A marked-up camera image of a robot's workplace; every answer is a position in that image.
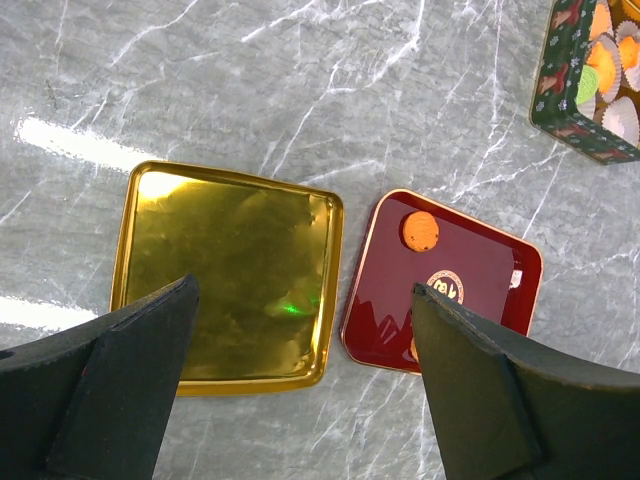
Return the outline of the green round cookie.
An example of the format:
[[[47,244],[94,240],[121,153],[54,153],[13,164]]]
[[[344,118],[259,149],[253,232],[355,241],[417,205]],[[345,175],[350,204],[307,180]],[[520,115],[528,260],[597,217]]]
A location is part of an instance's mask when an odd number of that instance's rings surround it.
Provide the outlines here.
[[[578,82],[578,91],[576,95],[576,105],[582,105],[590,101],[598,92],[600,78],[594,67],[585,65],[581,72]]]

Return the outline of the brown round cookie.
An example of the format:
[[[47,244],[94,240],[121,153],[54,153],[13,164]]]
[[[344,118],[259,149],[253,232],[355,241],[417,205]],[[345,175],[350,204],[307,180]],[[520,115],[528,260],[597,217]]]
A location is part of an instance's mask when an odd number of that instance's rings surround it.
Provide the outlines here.
[[[409,214],[402,226],[402,238],[414,252],[433,249],[439,240],[440,229],[436,218],[429,212],[416,211]]]

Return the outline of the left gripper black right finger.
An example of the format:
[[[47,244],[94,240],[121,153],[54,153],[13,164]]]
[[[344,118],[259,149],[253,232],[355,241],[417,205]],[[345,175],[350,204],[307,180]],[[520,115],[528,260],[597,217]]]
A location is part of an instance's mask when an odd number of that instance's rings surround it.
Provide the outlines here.
[[[411,320],[447,478],[638,478],[638,374],[554,350],[425,284]]]

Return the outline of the gold tin lid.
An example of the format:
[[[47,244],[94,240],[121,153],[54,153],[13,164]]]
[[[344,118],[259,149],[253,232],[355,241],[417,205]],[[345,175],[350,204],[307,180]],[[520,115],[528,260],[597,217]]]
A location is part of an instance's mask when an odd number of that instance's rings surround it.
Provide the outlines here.
[[[110,306],[193,275],[200,303],[179,395],[314,386],[328,361],[343,226],[329,191],[143,162],[129,177]]]

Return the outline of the green cookie tin box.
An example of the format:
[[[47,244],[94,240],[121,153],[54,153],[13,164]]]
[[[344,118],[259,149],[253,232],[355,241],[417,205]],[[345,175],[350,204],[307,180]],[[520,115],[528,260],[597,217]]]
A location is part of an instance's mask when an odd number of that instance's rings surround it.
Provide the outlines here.
[[[639,21],[608,1],[613,22],[609,35],[621,60],[621,82],[611,102],[627,96],[639,117]],[[633,146],[602,126],[604,102],[598,92],[577,106],[578,82],[593,41],[589,40],[596,1],[556,1],[551,9],[536,88],[531,123],[550,136],[603,165],[637,162]]]

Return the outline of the orange flower cookie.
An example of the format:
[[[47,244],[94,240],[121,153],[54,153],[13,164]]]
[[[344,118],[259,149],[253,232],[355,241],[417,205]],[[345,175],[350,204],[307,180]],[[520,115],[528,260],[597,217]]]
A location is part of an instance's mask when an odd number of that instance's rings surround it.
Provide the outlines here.
[[[597,42],[591,49],[586,63],[594,67],[600,78],[599,91],[606,94],[613,87],[616,78],[614,56],[602,42]]]

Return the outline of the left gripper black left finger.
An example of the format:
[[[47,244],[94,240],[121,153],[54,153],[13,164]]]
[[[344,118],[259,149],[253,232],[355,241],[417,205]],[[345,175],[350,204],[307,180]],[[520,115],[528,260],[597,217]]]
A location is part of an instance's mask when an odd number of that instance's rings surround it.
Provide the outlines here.
[[[151,478],[198,305],[198,281],[187,275],[2,350],[2,478]]]

